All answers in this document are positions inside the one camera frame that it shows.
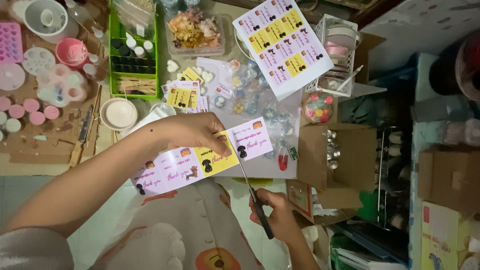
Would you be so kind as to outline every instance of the knife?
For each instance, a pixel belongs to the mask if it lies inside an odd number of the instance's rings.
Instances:
[[[72,155],[70,156],[70,167],[75,167],[78,163],[80,163],[80,159],[82,158],[82,152],[84,150],[84,143],[87,139],[88,127],[90,126],[90,121],[92,120],[92,113],[93,113],[93,105],[88,107],[87,116],[85,116],[84,123],[82,124],[82,129],[80,130],[80,135],[78,136],[78,141],[75,144],[75,148],[72,151]]]
[[[250,182],[248,181],[248,177],[245,174],[245,171],[243,170],[243,166],[241,163],[239,163],[240,169],[243,173],[243,176],[245,176],[245,181],[247,181],[247,185],[250,191],[250,195],[252,196],[252,201],[253,201],[253,207],[255,208],[255,212],[257,212],[257,216],[260,219],[260,222],[262,223],[262,227],[265,230],[265,233],[267,234],[268,239],[272,240],[274,238],[272,229],[270,228],[270,225],[268,225],[267,217],[265,216],[265,212],[263,209],[263,202],[258,199],[257,195],[255,194],[255,190],[253,187],[250,185]]]

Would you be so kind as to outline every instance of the scissors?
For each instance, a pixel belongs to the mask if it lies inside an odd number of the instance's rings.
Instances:
[[[270,225],[268,225],[267,217],[265,216],[264,209],[262,208],[263,202],[257,198],[257,195],[255,195],[255,190],[253,187],[250,185],[250,182],[248,182],[248,177],[245,174],[245,171],[243,170],[243,167],[241,163],[239,163],[240,169],[243,173],[243,176],[245,176],[245,180],[247,181],[247,185],[250,191],[250,195],[252,196],[253,200],[253,207],[255,208],[255,212],[257,212],[257,216],[260,219],[260,222],[262,223],[262,226],[265,230],[265,233],[267,234],[268,239],[273,239],[273,232],[272,229],[270,229]]]

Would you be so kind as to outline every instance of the tile floor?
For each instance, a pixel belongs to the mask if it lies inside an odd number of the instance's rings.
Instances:
[[[50,176],[12,176],[0,177],[0,225],[3,227],[12,214],[41,186],[51,179]],[[250,194],[245,184],[231,178],[218,177],[230,193],[232,211],[237,216],[240,226],[250,246],[266,270],[284,270],[288,259],[282,250],[281,242],[266,238],[263,228],[250,221],[248,201]],[[285,192],[285,180],[274,179],[272,185],[264,188],[272,192]],[[68,238],[73,253],[76,270],[84,270],[92,265],[104,247],[109,232],[114,228],[125,206],[135,195],[135,188],[127,181],[79,230]],[[269,215],[270,207],[264,207]]]

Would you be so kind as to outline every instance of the scissor handle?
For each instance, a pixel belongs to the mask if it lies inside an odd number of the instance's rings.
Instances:
[[[272,229],[268,224],[267,217],[265,216],[264,209],[262,208],[262,202],[255,196],[255,200],[253,202],[253,207],[255,207],[255,211],[257,212],[257,216],[262,223],[262,226],[267,234],[268,239],[272,240],[274,238]]]

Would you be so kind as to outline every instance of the red clothespin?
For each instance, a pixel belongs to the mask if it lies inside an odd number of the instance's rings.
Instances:
[[[281,171],[285,171],[288,166],[288,150],[286,147],[280,147],[278,151],[278,166]]]

